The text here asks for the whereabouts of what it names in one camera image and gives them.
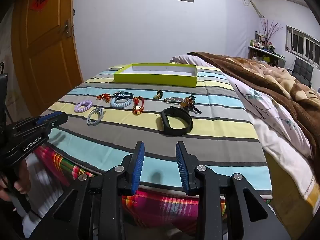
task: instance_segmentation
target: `wooden door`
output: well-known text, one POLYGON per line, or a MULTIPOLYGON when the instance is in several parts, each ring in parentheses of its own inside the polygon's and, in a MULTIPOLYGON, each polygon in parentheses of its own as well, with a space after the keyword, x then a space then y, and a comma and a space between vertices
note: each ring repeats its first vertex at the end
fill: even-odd
POLYGON ((73 34, 72 0, 17 0, 12 57, 33 116, 83 82, 73 34))

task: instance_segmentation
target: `green box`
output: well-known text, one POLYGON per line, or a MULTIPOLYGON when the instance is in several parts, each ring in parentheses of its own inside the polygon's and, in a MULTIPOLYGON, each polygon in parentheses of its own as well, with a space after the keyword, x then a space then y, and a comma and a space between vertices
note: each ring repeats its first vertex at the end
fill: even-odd
POLYGON ((135 63, 114 73, 116 83, 157 84, 179 87, 197 86, 196 65, 173 63, 135 63))

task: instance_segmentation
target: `light blue coil hair tie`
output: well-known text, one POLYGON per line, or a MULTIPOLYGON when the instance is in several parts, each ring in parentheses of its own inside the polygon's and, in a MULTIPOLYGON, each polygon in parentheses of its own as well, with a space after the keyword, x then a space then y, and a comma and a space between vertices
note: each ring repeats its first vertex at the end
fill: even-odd
POLYGON ((123 103, 116 103, 116 100, 122 100, 122 99, 119 99, 119 97, 121 97, 121 95, 118 95, 118 98, 112 98, 111 102, 110 102, 110 105, 112 107, 115 107, 115 108, 124 108, 124 107, 127 107, 129 106, 131 103, 132 103, 132 99, 131 98, 124 98, 124 99, 127 99, 127 101, 123 102, 123 103))
POLYGON ((93 109, 88 115, 87 125, 89 126, 97 125, 102 120, 103 115, 104 115, 103 108, 99 107, 99 108, 93 109), (93 114, 98 114, 98 119, 94 122, 90 119, 93 114))

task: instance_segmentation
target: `red string bracelet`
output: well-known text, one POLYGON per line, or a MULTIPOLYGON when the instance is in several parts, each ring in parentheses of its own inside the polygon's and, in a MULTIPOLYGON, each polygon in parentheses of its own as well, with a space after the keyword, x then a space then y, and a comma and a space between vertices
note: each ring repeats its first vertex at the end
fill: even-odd
POLYGON ((139 115, 143 112, 144 110, 144 101, 143 101, 143 97, 136 97, 133 99, 134 102, 134 106, 133 106, 133 113, 136 115, 139 115))
POLYGON ((101 99, 105 99, 107 101, 107 103, 110 101, 111 99, 111 95, 110 94, 102 94, 100 96, 97 96, 97 100, 101 100, 101 99))

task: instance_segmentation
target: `fuzzy blanket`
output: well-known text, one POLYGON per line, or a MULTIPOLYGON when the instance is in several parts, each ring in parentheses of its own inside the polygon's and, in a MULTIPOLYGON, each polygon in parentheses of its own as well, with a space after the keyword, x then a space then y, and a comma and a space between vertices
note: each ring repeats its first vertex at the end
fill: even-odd
POLYGON ((320 182, 320 98, 313 89, 301 84, 283 68, 239 57, 204 52, 189 54, 200 57, 284 106, 310 142, 312 154, 309 160, 320 182))

